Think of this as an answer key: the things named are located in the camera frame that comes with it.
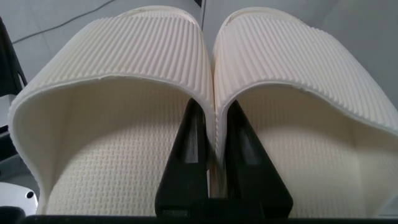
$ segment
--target white object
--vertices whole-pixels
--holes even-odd
[[[174,8],[77,33],[9,113],[39,213],[154,215],[190,97],[220,164],[239,100],[293,196],[292,217],[373,217],[396,198],[398,112],[333,37],[281,11],[243,9],[221,28],[212,65],[214,88],[199,26]]]
[[[20,208],[25,212],[25,216],[36,214],[37,198],[31,189],[0,182],[0,198],[0,207]]]
[[[210,63],[188,13],[144,7],[88,24],[13,101],[11,138],[39,214],[155,215],[189,98],[213,139]]]
[[[238,99],[292,194],[291,217],[374,217],[398,193],[398,112],[332,36],[268,8],[230,15],[213,55],[216,150]]]

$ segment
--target foam slipper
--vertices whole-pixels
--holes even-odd
[[[13,101],[11,138],[39,184],[39,214],[155,215],[190,98],[213,138],[210,63],[187,15],[157,6],[94,21]]]
[[[398,193],[398,112],[332,36],[268,8],[230,15],[213,52],[216,151],[238,100],[294,206],[291,217],[374,217]]]

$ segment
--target slipper insole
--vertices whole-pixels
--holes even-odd
[[[190,97],[139,80],[75,87],[48,215],[155,215],[154,199]]]

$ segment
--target slipper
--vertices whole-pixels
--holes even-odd
[[[275,9],[230,15],[213,52],[216,153],[238,100],[293,201],[290,217],[375,217],[398,195],[398,112],[332,36]]]
[[[215,122],[199,25],[143,7],[77,33],[12,102],[11,138],[40,187],[38,214],[155,215],[190,98]]]

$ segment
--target cable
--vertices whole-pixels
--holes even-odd
[[[18,43],[18,42],[21,42],[21,41],[23,41],[23,40],[28,39],[29,37],[33,37],[33,36],[35,36],[35,35],[39,35],[39,34],[42,34],[42,33],[44,33],[44,32],[47,32],[47,31],[50,31],[50,30],[54,30],[54,29],[56,29],[56,28],[59,28],[59,27],[61,27],[61,26],[64,26],[65,24],[68,24],[69,22],[74,21],[75,19],[78,19],[78,18],[80,18],[80,17],[82,17],[82,16],[85,16],[85,15],[87,15],[87,14],[90,14],[90,13],[92,13],[92,12],[95,12],[95,11],[101,9],[102,7],[106,6],[107,4],[109,4],[109,3],[111,3],[111,2],[114,2],[114,1],[115,1],[115,0],[110,0],[110,1],[108,1],[108,2],[106,2],[106,3],[104,3],[104,4],[102,4],[102,5],[100,5],[100,6],[97,7],[96,9],[93,9],[93,10],[91,10],[91,11],[88,11],[88,12],[86,12],[86,13],[83,13],[83,14],[81,14],[81,15],[79,15],[79,16],[73,17],[73,18],[71,18],[70,20],[68,20],[68,21],[66,21],[66,22],[64,22],[64,23],[62,23],[62,24],[60,24],[60,25],[57,25],[57,26],[55,26],[55,27],[51,27],[51,28],[49,28],[49,29],[45,29],[45,30],[42,30],[42,31],[39,31],[39,32],[30,34],[30,35],[27,35],[27,36],[25,36],[25,37],[23,37],[23,38],[17,39],[17,40],[15,40],[12,44],[16,44],[16,43]]]

